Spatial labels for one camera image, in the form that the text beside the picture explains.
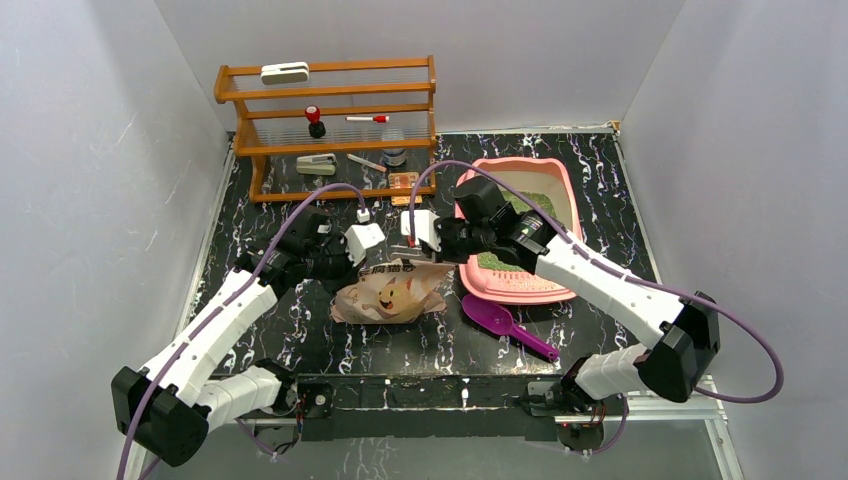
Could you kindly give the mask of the orange wooden shelf rack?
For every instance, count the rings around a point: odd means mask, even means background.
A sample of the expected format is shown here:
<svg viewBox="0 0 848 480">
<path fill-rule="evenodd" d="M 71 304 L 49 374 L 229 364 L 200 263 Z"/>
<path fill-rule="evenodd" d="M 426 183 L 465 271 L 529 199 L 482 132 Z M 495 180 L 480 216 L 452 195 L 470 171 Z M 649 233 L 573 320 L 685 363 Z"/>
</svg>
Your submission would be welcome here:
<svg viewBox="0 0 848 480">
<path fill-rule="evenodd" d="M 264 85 L 262 66 L 219 68 L 213 98 L 231 104 L 236 112 L 232 149 L 252 165 L 248 197 L 254 203 L 305 198 L 318 184 L 347 181 L 368 197 L 406 195 L 409 189 L 389 188 L 388 175 L 417 172 L 422 194 L 435 190 L 433 175 L 423 170 L 435 160 L 438 146 L 435 125 L 436 66 L 433 56 L 309 62 L 306 82 Z M 313 139 L 304 109 L 321 110 L 326 135 Z M 385 124 L 347 122 L 346 116 L 389 115 Z M 387 129 L 402 130 L 406 140 L 383 142 Z M 390 168 L 382 163 L 382 150 L 404 146 L 406 163 Z M 333 176 L 301 175 L 296 158 L 334 153 Z M 350 161 L 354 154 L 383 165 L 381 173 Z"/>
</svg>

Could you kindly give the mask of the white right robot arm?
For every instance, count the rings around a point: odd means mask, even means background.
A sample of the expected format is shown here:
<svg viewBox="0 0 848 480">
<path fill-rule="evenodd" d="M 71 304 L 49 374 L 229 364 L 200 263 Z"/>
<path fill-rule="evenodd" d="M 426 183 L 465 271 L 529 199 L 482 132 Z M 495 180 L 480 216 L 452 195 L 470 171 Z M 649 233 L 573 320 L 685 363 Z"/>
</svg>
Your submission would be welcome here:
<svg viewBox="0 0 848 480">
<path fill-rule="evenodd" d="M 461 217 L 414 216 L 415 238 L 436 261 L 464 264 L 493 253 L 503 263 L 551 281 L 614 318 L 635 336 L 625 349 L 580 358 L 561 380 L 565 405 L 590 413 L 602 399 L 635 390 L 684 403 L 720 344 L 711 298 L 671 294 L 622 270 L 538 209 L 519 213 L 489 178 L 474 176 L 454 193 Z"/>
</svg>

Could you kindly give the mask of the grey bag sealing clip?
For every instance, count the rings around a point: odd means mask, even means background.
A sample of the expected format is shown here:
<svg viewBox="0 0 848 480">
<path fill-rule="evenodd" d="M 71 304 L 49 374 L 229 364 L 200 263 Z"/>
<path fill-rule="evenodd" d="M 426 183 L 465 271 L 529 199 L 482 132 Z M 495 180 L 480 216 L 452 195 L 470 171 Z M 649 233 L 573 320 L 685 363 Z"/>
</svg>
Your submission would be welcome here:
<svg viewBox="0 0 848 480">
<path fill-rule="evenodd" d="M 392 246 L 388 250 L 389 259 L 391 261 L 417 261 L 431 262 L 433 256 L 425 253 L 420 247 L 414 246 Z"/>
</svg>

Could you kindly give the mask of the cat litter bag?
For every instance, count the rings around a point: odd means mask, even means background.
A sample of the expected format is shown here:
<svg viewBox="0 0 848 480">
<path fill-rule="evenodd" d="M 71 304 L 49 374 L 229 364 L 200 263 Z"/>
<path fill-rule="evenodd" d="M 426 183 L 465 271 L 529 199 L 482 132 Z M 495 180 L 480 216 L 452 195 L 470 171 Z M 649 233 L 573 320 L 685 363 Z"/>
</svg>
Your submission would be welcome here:
<svg viewBox="0 0 848 480">
<path fill-rule="evenodd" d="M 406 259 L 365 268 L 356 283 L 337 292 L 330 316 L 353 325 L 412 323 L 446 308 L 439 289 L 452 271 L 447 264 Z"/>
</svg>

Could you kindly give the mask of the pink cat litter box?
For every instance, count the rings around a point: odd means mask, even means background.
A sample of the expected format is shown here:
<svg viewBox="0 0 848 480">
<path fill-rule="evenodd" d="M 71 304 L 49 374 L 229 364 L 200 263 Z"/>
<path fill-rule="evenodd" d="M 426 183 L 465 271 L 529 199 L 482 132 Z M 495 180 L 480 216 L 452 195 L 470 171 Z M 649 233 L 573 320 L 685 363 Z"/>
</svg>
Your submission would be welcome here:
<svg viewBox="0 0 848 480">
<path fill-rule="evenodd" d="M 574 188 L 564 164 L 553 158 L 478 159 L 474 165 L 517 189 L 578 238 L 582 237 Z M 508 305 L 543 305 L 570 300 L 575 293 L 539 276 L 499 263 L 491 254 L 472 256 L 459 267 L 467 291 Z"/>
</svg>

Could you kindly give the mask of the purple litter scoop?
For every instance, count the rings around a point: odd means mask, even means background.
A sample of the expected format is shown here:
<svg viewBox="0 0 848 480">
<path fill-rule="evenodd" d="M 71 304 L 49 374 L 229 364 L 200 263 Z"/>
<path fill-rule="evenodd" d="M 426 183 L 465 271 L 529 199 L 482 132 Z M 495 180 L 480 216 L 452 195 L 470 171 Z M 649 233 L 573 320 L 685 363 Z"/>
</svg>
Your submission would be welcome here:
<svg viewBox="0 0 848 480">
<path fill-rule="evenodd" d="M 490 333 L 520 342 L 549 362 L 559 359 L 559 350 L 529 333 L 513 319 L 502 305 L 468 294 L 461 301 L 463 312 Z"/>
</svg>

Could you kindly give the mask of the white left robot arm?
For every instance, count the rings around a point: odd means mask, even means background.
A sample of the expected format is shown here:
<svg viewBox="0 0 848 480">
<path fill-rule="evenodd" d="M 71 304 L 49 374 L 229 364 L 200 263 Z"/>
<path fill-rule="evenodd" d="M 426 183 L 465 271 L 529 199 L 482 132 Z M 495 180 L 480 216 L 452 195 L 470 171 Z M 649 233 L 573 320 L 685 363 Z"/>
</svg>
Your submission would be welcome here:
<svg viewBox="0 0 848 480">
<path fill-rule="evenodd" d="M 294 375 L 272 360 L 214 381 L 218 364 L 248 328 L 305 280 L 335 293 L 352 283 L 368 248 L 384 236 L 374 224 L 340 231 L 313 206 L 288 218 L 280 239 L 251 247 L 226 274 L 197 318 L 140 369 L 122 368 L 111 383 L 118 429 L 167 465 L 185 464 L 206 437 L 255 410 L 294 411 Z"/>
</svg>

